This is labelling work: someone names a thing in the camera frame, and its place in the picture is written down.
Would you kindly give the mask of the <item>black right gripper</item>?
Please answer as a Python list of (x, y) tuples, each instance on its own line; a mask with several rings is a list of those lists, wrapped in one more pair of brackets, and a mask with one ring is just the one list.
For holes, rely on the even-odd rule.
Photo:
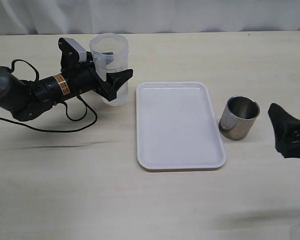
[(274, 131), (275, 149), (284, 158), (300, 159), (300, 120), (272, 103), (268, 115)]

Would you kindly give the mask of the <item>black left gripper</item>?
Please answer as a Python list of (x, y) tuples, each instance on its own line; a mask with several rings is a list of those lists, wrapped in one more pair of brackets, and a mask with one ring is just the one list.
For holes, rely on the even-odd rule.
[(106, 100), (117, 98), (118, 90), (133, 77), (133, 70), (108, 72), (106, 80), (97, 74), (96, 66), (107, 66), (114, 61), (113, 52), (87, 51), (87, 60), (78, 62), (76, 52), (66, 42), (65, 37), (58, 40), (61, 50), (59, 84), (63, 101), (79, 96), (89, 91), (95, 91)]

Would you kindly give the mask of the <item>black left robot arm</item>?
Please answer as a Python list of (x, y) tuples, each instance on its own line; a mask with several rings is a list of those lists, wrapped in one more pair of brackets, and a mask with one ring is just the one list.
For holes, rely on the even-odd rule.
[(11, 67), (0, 66), (0, 107), (9, 111), (20, 122), (32, 121), (53, 106), (89, 91), (95, 91), (108, 101), (117, 98), (117, 92), (132, 76), (133, 70), (108, 73), (106, 81), (97, 74), (91, 52), (72, 38), (58, 40), (61, 50), (61, 72), (44, 79), (18, 79), (13, 75), (16, 60)]

